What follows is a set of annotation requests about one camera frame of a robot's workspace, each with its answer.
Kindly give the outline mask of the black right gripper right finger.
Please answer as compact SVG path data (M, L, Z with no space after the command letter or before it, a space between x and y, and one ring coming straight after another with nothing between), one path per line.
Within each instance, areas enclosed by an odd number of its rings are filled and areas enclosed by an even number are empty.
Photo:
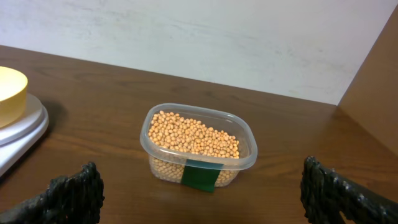
M303 163L300 201L309 223L397 224L397 203L322 165Z

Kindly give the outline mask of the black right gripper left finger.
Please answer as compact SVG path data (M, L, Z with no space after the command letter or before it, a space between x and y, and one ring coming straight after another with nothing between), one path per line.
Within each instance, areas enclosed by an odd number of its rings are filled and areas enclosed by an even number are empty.
M1 213L1 223L46 224L100 222L104 182L89 162L73 176L50 181L47 190Z

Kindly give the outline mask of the white kitchen scale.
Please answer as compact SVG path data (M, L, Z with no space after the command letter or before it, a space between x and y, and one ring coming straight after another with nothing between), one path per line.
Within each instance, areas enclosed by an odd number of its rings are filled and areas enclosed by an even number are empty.
M1 175L42 137L48 125L45 106L36 96L28 94L22 116L1 130Z

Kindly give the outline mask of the yellow bowl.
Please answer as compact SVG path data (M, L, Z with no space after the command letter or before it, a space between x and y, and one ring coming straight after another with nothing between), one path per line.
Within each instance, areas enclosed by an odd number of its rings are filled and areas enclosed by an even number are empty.
M13 123L26 108L28 79L20 71L1 67L1 128Z

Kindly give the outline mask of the soybeans in container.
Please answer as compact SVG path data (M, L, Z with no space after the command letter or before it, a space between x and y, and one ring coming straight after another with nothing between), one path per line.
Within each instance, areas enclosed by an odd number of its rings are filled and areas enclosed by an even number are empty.
M155 114L148 130L149 139L162 149L176 152L187 152L206 157L240 159L239 141L235 136L228 135L223 130L207 128L201 121L185 119L173 112ZM171 182L181 182L185 165L167 162L163 159L149 156L151 171L162 179ZM239 171L221 170L215 187L228 185Z

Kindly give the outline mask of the clear plastic container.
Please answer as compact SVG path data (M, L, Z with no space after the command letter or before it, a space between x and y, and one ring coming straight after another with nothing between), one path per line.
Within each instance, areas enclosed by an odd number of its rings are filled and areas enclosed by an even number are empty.
M144 120L140 142L159 179L214 191L256 162L249 125L224 111L175 103L156 105Z

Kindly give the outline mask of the green tape label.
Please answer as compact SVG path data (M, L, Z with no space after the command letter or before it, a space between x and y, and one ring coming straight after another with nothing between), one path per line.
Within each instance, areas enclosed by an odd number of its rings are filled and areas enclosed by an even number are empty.
M213 192L223 164L187 159L181 184L205 192Z

